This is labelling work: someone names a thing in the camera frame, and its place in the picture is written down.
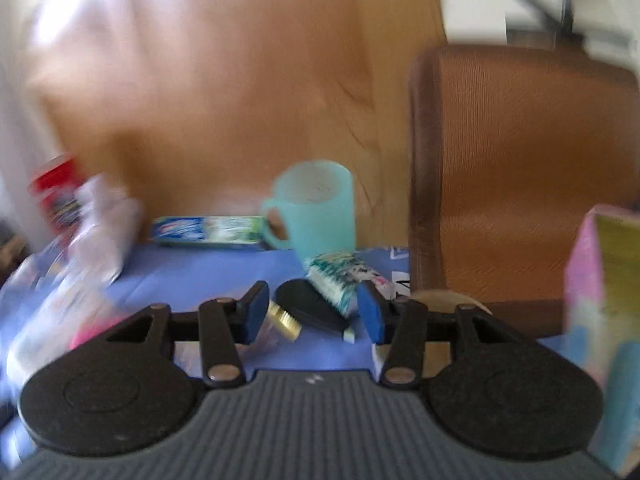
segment red container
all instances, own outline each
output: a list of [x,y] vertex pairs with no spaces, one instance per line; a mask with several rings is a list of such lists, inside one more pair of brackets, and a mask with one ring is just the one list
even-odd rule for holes
[[80,219],[76,189],[84,184],[70,156],[61,155],[33,177],[31,191],[58,234],[71,236]]

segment ridged plastic surface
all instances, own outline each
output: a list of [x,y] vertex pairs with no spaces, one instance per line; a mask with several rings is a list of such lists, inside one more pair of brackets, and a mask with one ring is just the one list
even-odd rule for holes
[[211,392],[160,444],[114,458],[43,450],[10,476],[29,480],[612,480],[586,453],[524,463],[445,434],[414,394],[368,372],[259,372]]

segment teal mug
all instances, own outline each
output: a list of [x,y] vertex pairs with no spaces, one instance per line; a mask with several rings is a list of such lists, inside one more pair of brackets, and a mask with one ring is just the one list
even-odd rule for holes
[[286,170],[261,214],[271,208],[278,210],[289,238],[280,240],[265,222],[264,239],[276,249],[293,248],[303,265],[320,254],[356,248],[353,177],[337,162],[305,161]]

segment wooden wall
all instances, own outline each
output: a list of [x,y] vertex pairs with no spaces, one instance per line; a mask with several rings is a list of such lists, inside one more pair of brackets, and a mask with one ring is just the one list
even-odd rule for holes
[[147,217],[252,214],[305,158],[350,168],[358,242],[405,244],[410,63],[438,0],[44,0],[28,85]]

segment mug handle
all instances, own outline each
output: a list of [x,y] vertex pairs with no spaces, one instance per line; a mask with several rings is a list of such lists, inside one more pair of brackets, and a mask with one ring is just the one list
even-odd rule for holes
[[291,244],[289,243],[289,240],[280,240],[275,234],[273,234],[273,231],[269,226],[267,212],[272,208],[278,208],[278,203],[273,198],[268,198],[262,202],[262,207],[260,208],[260,215],[264,217],[264,222],[262,223],[262,236],[267,243],[275,249],[290,249]]

